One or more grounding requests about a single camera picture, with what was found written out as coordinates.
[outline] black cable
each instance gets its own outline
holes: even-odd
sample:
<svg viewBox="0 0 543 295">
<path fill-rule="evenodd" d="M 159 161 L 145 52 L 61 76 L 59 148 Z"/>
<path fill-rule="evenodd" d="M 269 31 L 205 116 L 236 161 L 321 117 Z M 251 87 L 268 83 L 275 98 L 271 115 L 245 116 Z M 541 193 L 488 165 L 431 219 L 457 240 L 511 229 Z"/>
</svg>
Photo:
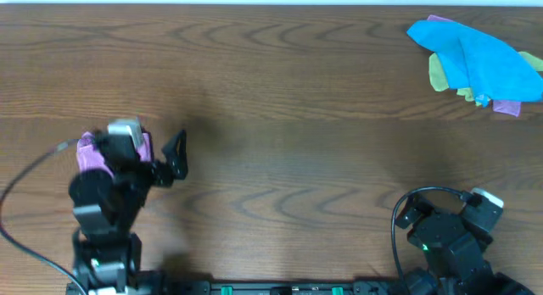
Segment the black cable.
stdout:
<svg viewBox="0 0 543 295">
<path fill-rule="evenodd" d="M 68 141 L 62 142 L 54 149 L 46 152 L 39 158 L 35 159 L 31 164 L 27 165 L 2 191 L 2 196 L 0 197 L 0 234 L 11 244 L 13 244 L 16 248 L 20 249 L 24 253 L 29 254 L 30 256 L 42 261 L 44 264 L 47 264 L 51 266 L 52 268 L 56 269 L 60 273 L 68 276 L 72 282 L 79 288 L 79 291 L 81 295 L 88 295 L 88 292 L 85 290 L 85 287 L 77 280 L 75 276 L 73 276 L 67 269 L 63 268 L 62 266 L 54 263 L 52 260 L 47 259 L 46 257 L 42 256 L 41 254 L 33 251 L 32 249 L 26 247 L 25 245 L 21 244 L 17 240 L 15 240 L 9 233 L 4 229 L 3 223 L 2 223 L 2 206 L 3 202 L 6 200 L 6 197 L 11 192 L 11 190 L 15 187 L 15 185 L 22 180 L 27 174 L 29 174 L 31 171 L 34 170 L 39 164 L 41 164 L 45 159 L 48 159 L 50 156 L 59 153 L 63 150 L 65 150 L 70 145 L 77 143 L 78 139 L 70 139 Z"/>
<path fill-rule="evenodd" d="M 396 215 L 398 214 L 398 209 L 400 208 L 401 204 L 408 199 L 409 197 L 420 193 L 420 192 L 426 192 L 426 191 L 442 191 L 442 192 L 448 192 L 457 195 L 458 197 L 462 196 L 462 192 L 458 191 L 456 189 L 452 189 L 449 187 L 443 187 L 443 186 L 424 186 L 417 189 L 413 189 L 409 191 L 408 193 L 404 194 L 396 203 L 394 206 L 394 210 L 392 210 L 392 219 L 390 220 L 390 231 L 391 231 L 391 240 L 392 240 L 392 254 L 394 255 L 394 262 L 396 264 L 396 270 L 398 271 L 398 277 L 400 278 L 400 281 L 404 284 L 404 287 L 409 294 L 409 288 L 407 287 L 406 278 L 404 277 L 404 272 L 401 270 L 400 265 L 400 259 L 398 258 L 398 249 L 396 248 L 396 235 L 395 235 L 395 224 L 396 224 Z"/>
</svg>

